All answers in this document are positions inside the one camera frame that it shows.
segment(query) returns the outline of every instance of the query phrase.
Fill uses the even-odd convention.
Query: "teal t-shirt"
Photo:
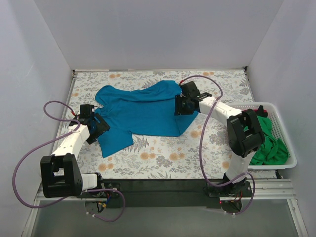
[[[132,134],[150,136],[180,136],[197,116],[175,116],[175,95],[181,88],[173,80],[162,80],[157,84],[135,91],[124,91],[106,85],[95,100],[103,105],[96,109],[111,127],[102,134],[99,144],[102,156],[107,157],[133,145]]]

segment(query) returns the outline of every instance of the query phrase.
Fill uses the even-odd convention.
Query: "table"
[[[78,72],[71,88],[69,105],[79,111],[80,104],[99,105],[95,94],[105,85],[121,90],[145,89],[160,80],[179,82],[192,75],[215,79],[224,91],[224,103],[253,101],[250,86],[243,70],[235,71],[119,71]],[[194,78],[200,92],[219,95],[208,80]],[[66,118],[73,116],[68,110]],[[82,173],[100,172],[107,179],[197,179],[202,178],[198,161],[198,145],[206,115],[199,114],[180,137],[133,135],[134,145],[103,158],[96,142],[82,148],[77,159]],[[60,134],[66,133],[63,123]],[[229,168],[231,149],[226,127],[210,119],[203,143],[204,170],[209,178],[222,178]],[[255,178],[276,178],[274,170],[253,170]]]

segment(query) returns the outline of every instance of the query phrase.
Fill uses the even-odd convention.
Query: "white backdrop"
[[[316,1],[285,0],[249,65],[257,101],[277,105],[292,140],[297,166],[291,178],[310,236],[316,236]]]
[[[46,101],[66,100],[72,71],[33,0],[0,0],[0,236],[18,237],[31,209],[16,199],[12,173],[30,149],[52,139],[58,123],[43,111]],[[51,106],[56,117],[62,107]],[[33,203],[40,185],[40,159],[51,146],[21,165],[17,188]]]
[[[35,0],[72,69],[248,66],[283,0]]]

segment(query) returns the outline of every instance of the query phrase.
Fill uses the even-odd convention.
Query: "metal frame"
[[[70,86],[70,90],[68,93],[67,101],[68,104],[70,101],[71,94],[73,92],[74,84],[76,82],[76,77],[79,72],[114,72],[114,71],[122,71],[122,70],[75,70],[73,80]],[[153,70],[127,70],[127,71],[153,71]],[[155,70],[155,71],[174,71],[174,70]],[[245,73],[247,83],[249,85],[247,74]],[[62,118],[66,115],[67,108],[64,109]],[[62,129],[62,122],[60,122],[57,136],[60,135]],[[54,143],[52,151],[54,151],[57,147],[57,142]],[[254,199],[286,199],[289,205],[289,210],[292,214],[292,218],[298,233],[299,237],[307,237],[308,233],[306,231],[306,227],[304,225],[301,212],[297,205],[296,195],[292,186],[292,183],[289,179],[255,179],[256,183],[256,192]],[[221,197],[220,200],[228,200],[228,197]],[[34,205],[39,205],[41,200],[47,200],[42,192],[42,187],[40,185],[38,193],[35,198]],[[77,198],[77,197],[68,197],[64,199],[65,201],[96,201],[96,200],[106,200],[106,198]],[[37,215],[38,209],[32,209],[30,216],[27,220],[25,228],[22,233],[22,237],[29,237],[32,234],[32,230],[35,224],[35,219]]]
[[[237,71],[244,70],[244,68],[203,68],[203,69],[76,69],[77,73],[99,73],[99,72],[185,72],[185,71]]]

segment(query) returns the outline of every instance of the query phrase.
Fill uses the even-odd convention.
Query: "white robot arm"
[[[209,93],[200,94],[193,81],[180,86],[182,93],[175,96],[175,115],[190,115],[194,111],[209,114],[216,99]],[[264,143],[265,137],[259,124],[257,114],[253,110],[239,110],[222,102],[217,102],[211,116],[227,127],[232,159],[224,180],[230,181],[240,174],[246,173],[255,151]],[[246,175],[232,182],[245,181]]]
[[[81,174],[77,158],[85,141],[89,144],[95,142],[110,127],[99,114],[94,113],[93,105],[81,105],[80,114],[75,119],[80,122],[79,129],[74,131],[77,124],[70,123],[69,132],[73,133],[64,139],[52,155],[40,161],[46,198],[79,196],[82,191],[102,188],[100,173]],[[55,174],[60,168],[64,169],[64,174]]]

